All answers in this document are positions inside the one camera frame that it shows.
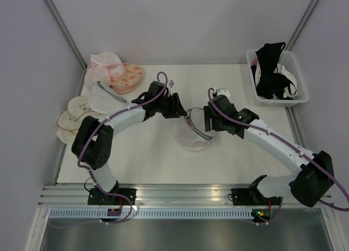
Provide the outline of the white mesh bag blue zipper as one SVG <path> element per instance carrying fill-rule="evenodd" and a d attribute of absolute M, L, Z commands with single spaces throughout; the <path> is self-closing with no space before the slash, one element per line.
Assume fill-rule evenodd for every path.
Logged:
<path fill-rule="evenodd" d="M 186 150 L 204 150 L 214 138 L 212 132 L 205 131 L 204 110 L 201 107 L 188 109 L 186 116 L 177 125 L 176 142 Z"/>

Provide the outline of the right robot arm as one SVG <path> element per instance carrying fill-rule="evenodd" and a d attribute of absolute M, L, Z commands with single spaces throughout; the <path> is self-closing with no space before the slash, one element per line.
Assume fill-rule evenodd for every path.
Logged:
<path fill-rule="evenodd" d="M 289 142 L 254 112 L 238 111 L 225 95 L 214 97 L 203 110 L 207 132 L 226 131 L 252 142 L 290 171 L 288 176 L 261 175 L 255 179 L 248 187 L 252 203 L 292 196 L 302 205 L 314 207 L 334 184 L 332 158 L 327 152 L 314 153 Z"/>

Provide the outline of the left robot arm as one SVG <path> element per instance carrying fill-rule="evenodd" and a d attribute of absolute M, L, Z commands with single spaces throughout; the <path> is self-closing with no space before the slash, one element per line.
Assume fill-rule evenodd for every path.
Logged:
<path fill-rule="evenodd" d="M 178 93 L 171 93 L 164 83 L 154 81 L 148 91 L 125 108 L 103 118 L 88 116 L 82 121 L 71 151 L 77 156 L 78 167 L 89 172 L 101 191 L 100 199 L 107 205 L 114 205 L 119 199 L 118 182 L 108 164 L 113 138 L 156 113 L 165 119 L 186 116 Z"/>

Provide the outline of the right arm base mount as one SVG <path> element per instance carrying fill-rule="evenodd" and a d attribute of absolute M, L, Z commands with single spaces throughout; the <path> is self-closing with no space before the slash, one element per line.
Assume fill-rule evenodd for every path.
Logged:
<path fill-rule="evenodd" d="M 231 192 L 227 195 L 227 198 L 234 206 L 264 205 L 263 201 L 254 199 L 247 188 L 232 188 Z"/>

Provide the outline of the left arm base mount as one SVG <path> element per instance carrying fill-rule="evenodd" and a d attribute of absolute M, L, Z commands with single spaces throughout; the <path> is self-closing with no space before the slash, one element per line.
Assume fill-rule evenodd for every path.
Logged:
<path fill-rule="evenodd" d="M 129 206 L 130 203 L 127 199 L 129 199 L 132 204 L 134 204 L 135 200 L 136 200 L 136 189 L 135 188 L 120 188 L 119 184 L 116 184 L 116 186 L 112 189 L 112 191 L 111 191 L 112 195 L 108 195 L 108 194 L 103 193 L 96 186 L 88 189 L 86 187 L 86 184 L 84 184 L 84 189 L 86 191 L 88 191 L 88 201 L 87 201 L 88 205 Z"/>

